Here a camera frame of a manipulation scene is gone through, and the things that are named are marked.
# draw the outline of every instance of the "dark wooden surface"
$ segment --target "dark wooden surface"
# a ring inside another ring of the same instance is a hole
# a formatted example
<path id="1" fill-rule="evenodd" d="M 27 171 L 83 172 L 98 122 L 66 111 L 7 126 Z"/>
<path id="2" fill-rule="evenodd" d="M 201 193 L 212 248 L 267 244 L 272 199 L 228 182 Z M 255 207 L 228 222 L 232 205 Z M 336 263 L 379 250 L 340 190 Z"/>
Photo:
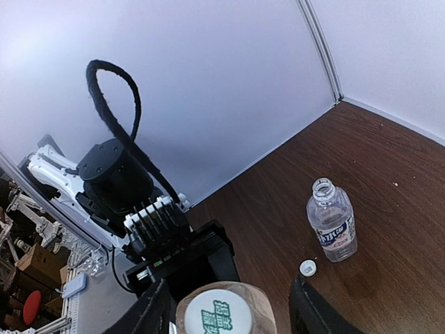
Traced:
<path id="1" fill-rule="evenodd" d="M 306 217 L 323 176 L 355 210 L 359 250 L 338 264 Z M 318 265 L 310 283 L 366 333 L 445 333 L 444 200 L 442 146 L 341 103 L 188 217 L 225 226 L 242 279 L 267 293 L 280 334 L 290 333 L 289 287 L 307 258 Z"/>

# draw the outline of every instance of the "metal frame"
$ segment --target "metal frame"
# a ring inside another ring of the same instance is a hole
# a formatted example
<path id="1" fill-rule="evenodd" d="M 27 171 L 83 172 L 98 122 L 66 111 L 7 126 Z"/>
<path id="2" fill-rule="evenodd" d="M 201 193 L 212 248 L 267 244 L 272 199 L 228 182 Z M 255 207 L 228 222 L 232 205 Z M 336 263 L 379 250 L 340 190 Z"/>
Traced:
<path id="1" fill-rule="evenodd" d="M 77 269 L 68 269 L 67 283 L 77 276 Z M 62 318 L 68 318 L 70 325 L 60 331 L 60 334 L 77 334 L 79 325 L 79 293 L 68 299 L 63 299 Z"/>
<path id="2" fill-rule="evenodd" d="M 37 209 L 42 212 L 42 208 L 30 197 L 25 196 L 21 191 L 17 193 L 11 203 L 9 204 L 6 212 L 10 211 L 20 211 L 23 213 L 30 221 L 35 224 L 35 231 L 42 237 L 42 247 L 48 247 L 51 242 L 57 238 L 59 233 L 59 226 L 57 222 L 52 223 L 43 216 L 39 216 L 31 209 Z"/>
<path id="3" fill-rule="evenodd" d="M 316 16 L 314 7 L 312 6 L 310 0 L 296 1 L 298 7 L 301 10 L 303 18 L 306 21 L 312 39 L 314 40 L 316 50 L 318 52 L 318 55 L 320 56 L 321 63 L 327 76 L 327 80 L 329 81 L 332 97 L 334 98 L 335 104 L 337 104 L 344 98 L 344 95 L 341 89 L 339 75 L 337 74 L 337 70 L 335 69 L 335 64 L 332 60 L 332 55 L 327 45 L 320 22 Z"/>
<path id="4" fill-rule="evenodd" d="M 71 319 L 64 316 L 35 330 L 35 334 L 52 334 L 71 325 Z"/>

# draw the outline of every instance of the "bottle label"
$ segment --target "bottle label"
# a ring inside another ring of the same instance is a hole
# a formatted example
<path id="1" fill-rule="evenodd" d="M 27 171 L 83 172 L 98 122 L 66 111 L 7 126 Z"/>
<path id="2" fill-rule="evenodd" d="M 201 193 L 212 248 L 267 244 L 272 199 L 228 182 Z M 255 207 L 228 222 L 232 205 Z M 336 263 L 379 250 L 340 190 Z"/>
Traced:
<path id="1" fill-rule="evenodd" d="M 337 228 L 330 230 L 315 229 L 320 245 L 327 251 L 335 251 L 350 244 L 355 237 L 354 214 Z"/>
<path id="2" fill-rule="evenodd" d="M 215 306 L 214 312 L 201 310 L 202 327 L 206 331 L 205 334 L 219 334 L 220 329 L 231 331 L 232 318 L 230 317 L 230 306 L 222 301 L 213 301 Z"/>

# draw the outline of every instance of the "plastic water bottle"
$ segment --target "plastic water bottle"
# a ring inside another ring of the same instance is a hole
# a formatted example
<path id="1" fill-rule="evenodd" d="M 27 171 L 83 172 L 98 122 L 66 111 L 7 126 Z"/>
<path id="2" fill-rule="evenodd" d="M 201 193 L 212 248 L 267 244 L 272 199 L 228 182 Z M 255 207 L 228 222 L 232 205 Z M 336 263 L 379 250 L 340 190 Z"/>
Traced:
<path id="1" fill-rule="evenodd" d="M 357 251 L 353 206 L 346 192 L 329 179 L 314 182 L 307 218 L 330 261 L 343 261 Z"/>

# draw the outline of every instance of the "cardboard box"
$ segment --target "cardboard box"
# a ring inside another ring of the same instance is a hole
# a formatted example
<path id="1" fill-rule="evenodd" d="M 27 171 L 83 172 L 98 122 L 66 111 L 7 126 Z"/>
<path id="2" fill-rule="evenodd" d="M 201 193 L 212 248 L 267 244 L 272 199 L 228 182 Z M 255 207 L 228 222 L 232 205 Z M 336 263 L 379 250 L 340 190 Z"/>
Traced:
<path id="1" fill-rule="evenodd" d="M 64 285 L 67 282 L 68 279 L 68 265 L 64 266 L 60 270 L 60 281 L 62 282 L 62 285 Z"/>
<path id="2" fill-rule="evenodd" d="M 15 264 L 26 275 L 51 288 L 60 288 L 60 268 L 64 265 L 53 253 L 38 244 Z"/>
<path id="3" fill-rule="evenodd" d="M 39 283 L 39 281 L 36 281 L 30 276 L 25 276 L 23 273 L 20 274 L 17 286 L 25 293 L 24 299 L 21 299 L 22 301 L 25 301 L 29 294 L 35 290 L 42 292 L 43 296 L 46 296 L 49 291 L 49 287 L 46 286 L 46 283 Z"/>
<path id="4" fill-rule="evenodd" d="M 56 299 L 53 299 L 52 301 L 46 303 L 44 305 L 44 310 L 50 312 L 56 317 L 60 317 L 62 315 L 62 306 L 63 306 L 63 299 L 62 297 L 59 296 Z"/>

